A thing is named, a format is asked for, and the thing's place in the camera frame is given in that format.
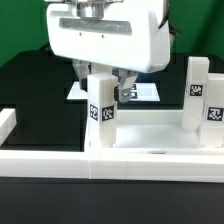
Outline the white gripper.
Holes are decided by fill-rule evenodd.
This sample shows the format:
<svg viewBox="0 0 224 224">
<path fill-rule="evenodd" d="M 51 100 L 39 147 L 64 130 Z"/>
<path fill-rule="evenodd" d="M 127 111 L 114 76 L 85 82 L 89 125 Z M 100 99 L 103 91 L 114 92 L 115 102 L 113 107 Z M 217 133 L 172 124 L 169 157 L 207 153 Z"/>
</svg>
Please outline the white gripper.
<svg viewBox="0 0 224 224">
<path fill-rule="evenodd" d="M 114 99 L 128 102 L 137 72 L 160 71 L 170 61 L 169 6 L 168 2 L 104 2 L 100 15 L 93 17 L 89 2 L 51 3 L 46 13 L 51 49 L 73 59 L 84 91 L 89 62 L 121 68 L 116 69 Z"/>
</svg>

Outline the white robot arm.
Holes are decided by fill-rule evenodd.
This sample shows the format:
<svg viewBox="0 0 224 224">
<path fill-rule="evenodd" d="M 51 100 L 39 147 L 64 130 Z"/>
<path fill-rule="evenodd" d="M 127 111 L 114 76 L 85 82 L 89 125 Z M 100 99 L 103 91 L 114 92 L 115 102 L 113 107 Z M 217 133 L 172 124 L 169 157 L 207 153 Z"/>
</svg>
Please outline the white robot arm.
<svg viewBox="0 0 224 224">
<path fill-rule="evenodd" d="M 73 60 L 79 78 L 90 63 L 120 70 L 115 99 L 127 102 L 137 74 L 163 70 L 181 31 L 169 23 L 170 0 L 44 0 L 49 44 Z"/>
</svg>

